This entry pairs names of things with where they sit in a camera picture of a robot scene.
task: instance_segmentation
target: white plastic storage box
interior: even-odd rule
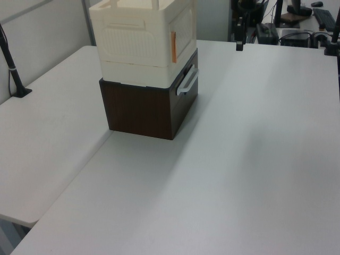
[[[103,79],[169,88],[196,50],[196,0],[103,0],[90,8]]]

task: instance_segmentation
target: white table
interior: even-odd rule
[[[336,58],[198,48],[175,140],[113,132],[13,255],[338,254]]]
[[[0,218],[32,227],[110,135],[96,47],[0,105]]]

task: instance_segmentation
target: keyboard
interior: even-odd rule
[[[319,25],[325,24],[326,30],[328,32],[333,32],[335,28],[335,20],[333,19],[331,13],[328,10],[318,8],[314,8],[313,11]]]

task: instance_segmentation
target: orange tag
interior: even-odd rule
[[[177,63],[177,52],[176,52],[176,32],[171,32],[171,49],[172,49],[172,62]]]

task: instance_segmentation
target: white handle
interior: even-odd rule
[[[111,0],[111,8],[117,8],[117,2],[119,0]],[[159,0],[152,0],[152,9],[158,11],[159,10]]]
[[[198,68],[195,68],[194,65],[192,65],[189,72],[186,74],[185,78],[183,79],[183,81],[181,82],[179,87],[177,88],[177,95],[179,95],[182,92],[187,93],[191,89],[191,87],[193,86],[195,81],[197,80],[199,73],[200,73],[200,70],[198,70]],[[195,75],[191,79],[189,85],[185,86],[188,83],[189,79],[192,77],[193,74],[195,74]]]

